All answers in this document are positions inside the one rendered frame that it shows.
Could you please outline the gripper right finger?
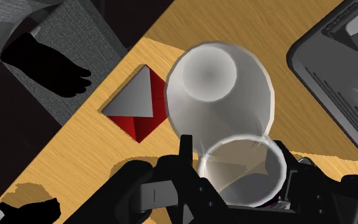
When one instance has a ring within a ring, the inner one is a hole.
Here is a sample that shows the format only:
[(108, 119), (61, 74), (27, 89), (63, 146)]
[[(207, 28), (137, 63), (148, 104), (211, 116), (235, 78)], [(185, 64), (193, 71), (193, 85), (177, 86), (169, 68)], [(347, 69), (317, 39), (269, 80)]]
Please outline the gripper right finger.
[(282, 141), (275, 141), (287, 164), (280, 196), (303, 224), (358, 224), (358, 174), (336, 181), (315, 164), (298, 162)]

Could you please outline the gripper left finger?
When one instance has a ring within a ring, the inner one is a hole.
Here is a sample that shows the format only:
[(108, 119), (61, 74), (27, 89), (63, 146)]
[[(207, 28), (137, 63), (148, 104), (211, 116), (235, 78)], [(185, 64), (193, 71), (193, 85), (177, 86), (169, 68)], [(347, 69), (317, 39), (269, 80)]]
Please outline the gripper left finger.
[(221, 196), (194, 168), (192, 136), (180, 138), (179, 153), (155, 166), (125, 163), (64, 224), (142, 224), (164, 207), (171, 224), (238, 224)]

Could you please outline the white mug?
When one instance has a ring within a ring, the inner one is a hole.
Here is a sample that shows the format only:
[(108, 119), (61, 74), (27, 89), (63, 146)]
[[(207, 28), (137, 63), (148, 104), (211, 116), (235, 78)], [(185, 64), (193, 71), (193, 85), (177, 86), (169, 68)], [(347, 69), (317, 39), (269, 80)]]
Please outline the white mug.
[(222, 41), (194, 46), (170, 70), (165, 102), (175, 133), (193, 138), (198, 175), (227, 204), (258, 207), (279, 193), (287, 166), (269, 137), (275, 93), (254, 54)]

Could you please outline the red and grey box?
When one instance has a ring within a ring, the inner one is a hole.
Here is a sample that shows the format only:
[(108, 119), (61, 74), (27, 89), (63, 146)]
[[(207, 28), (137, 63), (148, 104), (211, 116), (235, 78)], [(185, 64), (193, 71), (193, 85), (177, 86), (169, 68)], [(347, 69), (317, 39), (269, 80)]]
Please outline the red and grey box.
[(166, 118), (165, 82), (143, 65), (101, 113), (140, 143)]

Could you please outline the wooden table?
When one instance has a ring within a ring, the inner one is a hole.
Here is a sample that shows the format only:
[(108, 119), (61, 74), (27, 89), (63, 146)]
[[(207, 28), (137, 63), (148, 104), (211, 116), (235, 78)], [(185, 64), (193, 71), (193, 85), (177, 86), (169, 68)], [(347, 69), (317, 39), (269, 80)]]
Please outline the wooden table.
[(177, 152), (179, 140), (162, 123), (136, 143), (99, 108), (140, 64), (166, 76), (189, 47), (207, 40), (237, 43), (254, 53), (275, 90), (270, 131), (296, 157), (311, 158), (329, 177), (358, 174), (358, 149), (287, 66), (291, 45), (342, 0), (174, 0), (84, 105), (61, 128), (1, 200), (13, 206), (55, 197), (72, 215), (126, 160), (155, 161)]

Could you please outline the grey box-shaped appliance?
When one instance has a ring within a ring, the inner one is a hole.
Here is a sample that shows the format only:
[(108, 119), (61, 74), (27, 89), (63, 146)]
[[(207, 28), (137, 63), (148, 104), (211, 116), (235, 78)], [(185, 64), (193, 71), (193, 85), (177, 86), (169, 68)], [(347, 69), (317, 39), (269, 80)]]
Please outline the grey box-shaped appliance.
[(293, 43), (286, 61), (358, 148), (358, 0), (343, 0)]

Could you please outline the black rounded object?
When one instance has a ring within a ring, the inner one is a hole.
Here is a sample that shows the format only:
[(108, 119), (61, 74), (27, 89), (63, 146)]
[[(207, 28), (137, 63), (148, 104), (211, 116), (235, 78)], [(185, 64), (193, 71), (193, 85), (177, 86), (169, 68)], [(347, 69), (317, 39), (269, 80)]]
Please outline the black rounded object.
[(53, 224), (60, 215), (60, 203), (56, 198), (19, 208), (0, 203), (0, 224)]

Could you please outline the black foot-shaped figure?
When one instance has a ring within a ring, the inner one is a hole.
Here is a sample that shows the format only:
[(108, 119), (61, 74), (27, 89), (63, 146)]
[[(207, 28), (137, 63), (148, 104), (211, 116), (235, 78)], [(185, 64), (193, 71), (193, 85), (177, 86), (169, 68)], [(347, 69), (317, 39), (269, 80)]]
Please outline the black foot-shaped figure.
[(14, 66), (30, 79), (61, 97), (86, 92), (91, 72), (77, 66), (59, 51), (24, 33), (2, 52), (0, 60)]

